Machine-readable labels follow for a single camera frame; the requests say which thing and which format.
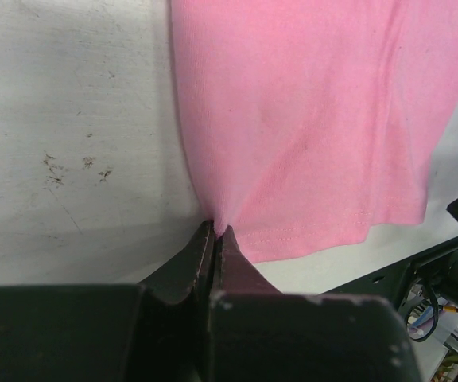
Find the pink cloth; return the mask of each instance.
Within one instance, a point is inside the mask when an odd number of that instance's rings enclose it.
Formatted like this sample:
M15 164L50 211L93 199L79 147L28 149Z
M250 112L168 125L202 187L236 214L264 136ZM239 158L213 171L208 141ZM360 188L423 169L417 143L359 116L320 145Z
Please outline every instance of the pink cloth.
M184 148L252 262L420 224L458 101L456 0L173 0Z

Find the pink fabric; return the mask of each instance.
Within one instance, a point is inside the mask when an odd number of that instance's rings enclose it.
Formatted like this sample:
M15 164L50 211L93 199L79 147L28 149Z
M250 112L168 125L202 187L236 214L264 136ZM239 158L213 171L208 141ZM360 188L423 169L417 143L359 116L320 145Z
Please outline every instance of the pink fabric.
M423 220L458 101L456 0L173 0L184 148L250 261Z

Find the white wooden surface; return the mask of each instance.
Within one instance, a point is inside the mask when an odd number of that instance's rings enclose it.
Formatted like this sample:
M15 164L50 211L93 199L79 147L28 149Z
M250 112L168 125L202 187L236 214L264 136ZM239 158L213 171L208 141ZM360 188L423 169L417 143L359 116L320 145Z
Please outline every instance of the white wooden surface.
M166 0L0 0L0 284L136 281L201 222L169 31ZM258 268L322 292L458 234L458 109L434 158L421 227Z

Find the screw hole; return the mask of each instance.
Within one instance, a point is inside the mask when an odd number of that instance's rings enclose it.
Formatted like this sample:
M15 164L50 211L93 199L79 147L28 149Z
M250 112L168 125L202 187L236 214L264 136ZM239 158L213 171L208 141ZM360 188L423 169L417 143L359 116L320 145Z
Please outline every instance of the screw hole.
M379 284L379 282L380 282L381 280L383 280L384 278L385 278L385 276L374 277L374 278L372 279L372 283L373 283L373 284Z

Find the towel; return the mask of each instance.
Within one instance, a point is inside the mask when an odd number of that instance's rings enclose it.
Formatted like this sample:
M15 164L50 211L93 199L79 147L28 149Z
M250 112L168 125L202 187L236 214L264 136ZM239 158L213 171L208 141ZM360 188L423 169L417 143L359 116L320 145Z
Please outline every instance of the towel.
M192 182L252 262L420 224L458 101L458 1L174 0Z

